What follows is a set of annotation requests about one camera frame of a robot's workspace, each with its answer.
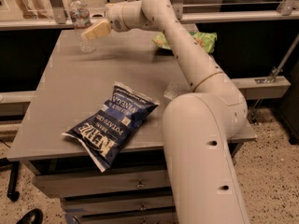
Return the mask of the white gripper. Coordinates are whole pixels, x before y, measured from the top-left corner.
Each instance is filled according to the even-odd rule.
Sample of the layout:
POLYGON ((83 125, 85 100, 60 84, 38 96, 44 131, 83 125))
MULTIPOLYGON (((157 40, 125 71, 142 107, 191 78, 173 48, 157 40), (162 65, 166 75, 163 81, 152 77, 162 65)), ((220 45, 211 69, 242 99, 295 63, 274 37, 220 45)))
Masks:
POLYGON ((81 37, 84 40, 94 40, 109 35, 111 27, 114 31, 124 32, 125 24, 122 16, 123 6, 124 3, 106 4, 107 21, 99 21, 98 23, 93 24, 81 34, 81 37))

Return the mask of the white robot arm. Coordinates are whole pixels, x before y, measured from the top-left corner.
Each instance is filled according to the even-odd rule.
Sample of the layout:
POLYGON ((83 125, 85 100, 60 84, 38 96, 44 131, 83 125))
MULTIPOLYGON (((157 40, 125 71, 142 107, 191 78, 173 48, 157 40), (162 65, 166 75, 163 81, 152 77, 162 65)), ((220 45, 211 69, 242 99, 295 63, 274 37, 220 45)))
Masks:
POLYGON ((159 30, 191 92, 163 116, 164 155, 179 224, 249 224, 228 148, 247 122, 243 94, 178 21, 170 0, 106 6, 104 34, 159 30))

